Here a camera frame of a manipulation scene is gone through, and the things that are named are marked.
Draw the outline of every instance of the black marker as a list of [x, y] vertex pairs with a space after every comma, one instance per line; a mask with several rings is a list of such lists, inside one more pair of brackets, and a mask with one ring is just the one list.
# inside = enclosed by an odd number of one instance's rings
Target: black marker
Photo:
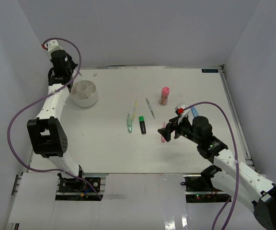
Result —
[[143, 116], [139, 117], [139, 124], [140, 124], [141, 133], [142, 134], [146, 134], [147, 133], [147, 131], [146, 131], [146, 124], [144, 123], [144, 117]]

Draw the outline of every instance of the pink marker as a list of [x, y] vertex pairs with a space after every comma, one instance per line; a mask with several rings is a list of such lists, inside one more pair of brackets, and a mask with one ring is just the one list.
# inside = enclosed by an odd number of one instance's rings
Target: pink marker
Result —
[[165, 140], [165, 138], [163, 136], [161, 136], [161, 141], [162, 141], [162, 143], [166, 142], [166, 140]]
[[168, 102], [168, 95], [170, 93], [169, 87], [163, 87], [161, 90], [161, 99], [159, 100], [159, 103], [162, 105], [166, 105]]

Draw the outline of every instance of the gray wall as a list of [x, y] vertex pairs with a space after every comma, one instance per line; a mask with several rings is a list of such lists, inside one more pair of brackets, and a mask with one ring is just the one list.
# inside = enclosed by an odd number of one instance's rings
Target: gray wall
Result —
[[[7, 126], [16, 111], [47, 93], [49, 67], [48, 58], [18, 2], [0, 0], [0, 230], [15, 176], [22, 170], [8, 148]], [[14, 123], [12, 140], [23, 159], [31, 150], [26, 122], [36, 116], [40, 106], [29, 109]]]
[[276, 182], [276, 1], [258, 4], [226, 77], [254, 164]]
[[19, 0], [39, 40], [71, 39], [85, 67], [224, 64], [258, 2]]

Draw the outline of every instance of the white arm segment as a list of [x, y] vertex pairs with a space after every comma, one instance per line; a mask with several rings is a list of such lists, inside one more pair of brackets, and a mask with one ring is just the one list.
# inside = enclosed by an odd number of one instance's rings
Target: white arm segment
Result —
[[[48, 94], [54, 92], [55, 90], [62, 87], [62, 84], [54, 84], [48, 87]], [[54, 93], [52, 96], [48, 97], [44, 102], [44, 105], [41, 109], [41, 112], [37, 115], [36, 118], [39, 119], [49, 119], [50, 117], [58, 118], [60, 120], [61, 112], [67, 97], [69, 96], [69, 90], [67, 87]], [[63, 169], [65, 172], [69, 172], [75, 176], [79, 175], [80, 167], [72, 159], [71, 155], [68, 152], [63, 154], [63, 157], [49, 157], [47, 158], [51, 161], [58, 169]], [[65, 173], [62, 173], [63, 178], [71, 178]]]
[[[213, 178], [210, 179], [214, 188], [226, 192], [231, 197], [235, 193], [236, 180], [227, 174], [225, 171], [217, 172]], [[248, 191], [240, 184], [238, 189], [237, 201], [245, 205], [251, 212], [254, 211], [251, 198]]]
[[[214, 157], [214, 165], [218, 166], [236, 180], [236, 160], [229, 149], [220, 151], [219, 156]], [[240, 180], [239, 183], [247, 190], [252, 199], [258, 202], [262, 197], [261, 192], [268, 192], [273, 188], [272, 181], [262, 177], [244, 162], [239, 162]]]

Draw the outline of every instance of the round pen holder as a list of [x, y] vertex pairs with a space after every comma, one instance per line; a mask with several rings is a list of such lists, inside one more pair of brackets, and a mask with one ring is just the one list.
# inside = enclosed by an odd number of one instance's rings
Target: round pen holder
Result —
[[75, 104], [83, 108], [94, 105], [99, 99], [95, 84], [89, 80], [81, 80], [73, 84], [70, 95]]

